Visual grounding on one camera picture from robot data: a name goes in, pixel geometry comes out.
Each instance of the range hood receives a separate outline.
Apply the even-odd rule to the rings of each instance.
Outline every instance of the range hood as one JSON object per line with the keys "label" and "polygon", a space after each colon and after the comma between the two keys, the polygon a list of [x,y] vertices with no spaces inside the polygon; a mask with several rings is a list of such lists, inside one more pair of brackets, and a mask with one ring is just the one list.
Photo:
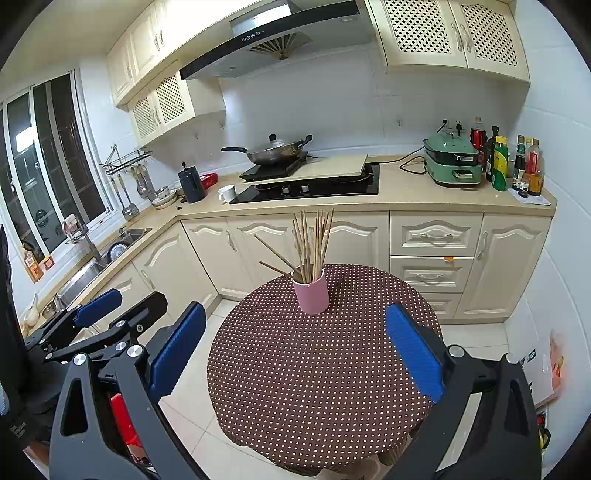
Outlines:
{"label": "range hood", "polygon": [[302,10],[276,0],[230,22],[233,38],[180,70],[183,80],[239,77],[287,58],[370,43],[371,20],[353,1]]}

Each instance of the faucet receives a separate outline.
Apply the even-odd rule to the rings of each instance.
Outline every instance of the faucet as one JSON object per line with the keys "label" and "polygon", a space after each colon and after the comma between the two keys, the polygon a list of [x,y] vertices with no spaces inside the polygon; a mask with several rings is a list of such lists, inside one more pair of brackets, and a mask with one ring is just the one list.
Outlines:
{"label": "faucet", "polygon": [[90,248],[90,253],[92,253],[92,256],[97,262],[100,261],[102,257],[96,245],[88,236],[88,227],[82,224],[74,213],[68,215],[68,217],[61,224],[61,228],[73,245],[76,245],[82,239],[82,237],[86,238],[86,242]]}

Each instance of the white mug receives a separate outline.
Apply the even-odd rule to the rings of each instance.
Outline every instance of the white mug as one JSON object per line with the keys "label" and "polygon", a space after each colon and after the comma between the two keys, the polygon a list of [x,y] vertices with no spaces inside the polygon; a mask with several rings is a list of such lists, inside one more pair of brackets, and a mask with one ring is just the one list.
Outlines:
{"label": "white mug", "polygon": [[230,203],[236,198],[236,187],[234,185],[226,185],[217,191],[218,198],[223,203]]}

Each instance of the green appliance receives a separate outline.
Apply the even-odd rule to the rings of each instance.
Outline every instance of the green appliance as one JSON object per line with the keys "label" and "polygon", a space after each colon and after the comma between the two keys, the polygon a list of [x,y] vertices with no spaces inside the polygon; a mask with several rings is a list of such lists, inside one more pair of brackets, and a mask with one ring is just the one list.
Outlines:
{"label": "green appliance", "polygon": [[443,131],[424,140],[425,169],[431,178],[444,187],[478,185],[482,166],[478,150],[452,131]]}

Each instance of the blue gripper pad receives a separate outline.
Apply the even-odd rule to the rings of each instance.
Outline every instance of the blue gripper pad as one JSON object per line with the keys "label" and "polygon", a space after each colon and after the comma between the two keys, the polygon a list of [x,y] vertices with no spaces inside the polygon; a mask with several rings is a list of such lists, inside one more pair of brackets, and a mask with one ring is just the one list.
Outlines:
{"label": "blue gripper pad", "polygon": [[386,333],[419,392],[437,403],[444,389],[439,360],[395,304],[386,309]]}
{"label": "blue gripper pad", "polygon": [[98,322],[101,318],[121,307],[123,297],[121,292],[115,288],[103,293],[78,310],[74,324],[78,327],[89,327]]}
{"label": "blue gripper pad", "polygon": [[152,401],[170,395],[205,332],[207,316],[197,303],[169,337],[150,369],[148,395]]}

